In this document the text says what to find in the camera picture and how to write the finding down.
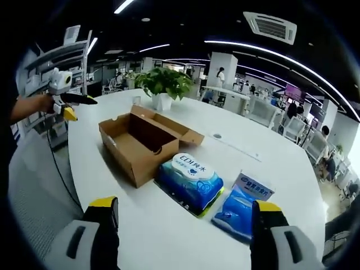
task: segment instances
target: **ceiling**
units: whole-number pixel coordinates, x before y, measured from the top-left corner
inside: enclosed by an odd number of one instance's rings
[[[122,2],[103,0],[90,4],[84,0],[70,1],[62,13],[44,26],[37,43],[44,51],[61,46],[65,28],[80,24],[82,27],[78,39],[86,39],[89,30],[93,30],[93,37],[98,38],[89,54],[89,64],[99,59],[140,60],[145,56],[158,59],[209,59],[213,51],[247,53],[252,56],[234,53],[238,64],[265,71],[315,96],[327,97],[325,90],[343,106],[349,117],[356,120],[354,113],[334,89],[298,65],[258,50],[204,43],[205,40],[241,42],[278,52],[314,70],[347,100],[360,103],[360,69],[354,56],[359,55],[359,51],[352,49],[360,48],[360,39],[348,27],[351,15],[356,17],[355,9],[349,8],[349,5],[329,7],[314,3],[310,5],[306,1],[291,1],[289,4],[288,1],[222,0],[210,3],[205,0],[134,0],[120,14],[114,14]],[[298,28],[294,45],[255,35],[243,16],[244,11],[295,23]],[[142,18],[149,18],[150,21],[143,22]],[[142,49],[162,44],[170,46],[139,53]],[[123,52],[104,55],[108,50]],[[238,72],[264,75],[242,67],[238,68]]]

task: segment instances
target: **green plant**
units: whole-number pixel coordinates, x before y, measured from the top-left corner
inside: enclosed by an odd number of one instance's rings
[[[339,152],[339,154],[343,153],[343,146],[342,145],[337,145],[336,146],[337,151]]]
[[[149,91],[153,95],[167,93],[174,100],[176,97],[181,100],[192,85],[188,75],[163,67],[156,67],[135,79],[135,87],[143,88],[149,97]]]

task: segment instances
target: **cardboard packaging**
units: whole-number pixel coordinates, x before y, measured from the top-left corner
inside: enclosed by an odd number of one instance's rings
[[[99,123],[103,144],[131,182],[141,187],[160,164],[179,151],[179,141],[200,145],[204,136],[151,110],[133,105],[129,114]]]

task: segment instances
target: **white table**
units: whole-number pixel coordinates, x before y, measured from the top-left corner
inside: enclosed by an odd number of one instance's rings
[[[151,99],[140,89],[97,97],[97,105],[76,108],[77,122],[69,123],[69,155],[74,184],[82,208],[96,198],[119,198],[122,270],[239,270],[250,269],[250,250],[209,221],[224,193],[203,219],[184,210],[152,181],[139,189],[125,181],[102,144],[98,123],[128,113],[133,96],[142,106]],[[304,150],[279,134],[224,109],[184,98],[163,115],[205,135],[199,147],[182,148],[211,164],[231,188],[242,169],[275,188],[270,198],[287,221],[298,226],[322,258],[325,211],[317,180]],[[223,141],[212,137],[219,133]]]
[[[205,91],[202,94],[202,97],[200,99],[201,101],[203,100],[207,92],[207,89],[225,93],[227,98],[225,99],[224,109],[244,116],[246,104],[250,100],[249,96],[220,87],[214,87],[214,86],[203,86],[203,87],[205,88]]]

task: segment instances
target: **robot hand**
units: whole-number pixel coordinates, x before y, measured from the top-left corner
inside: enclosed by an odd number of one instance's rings
[[[97,104],[91,96],[71,92],[73,74],[70,71],[59,71],[54,68],[49,79],[49,94],[54,99],[53,110],[62,115],[66,120],[77,121],[75,111],[71,105]]]

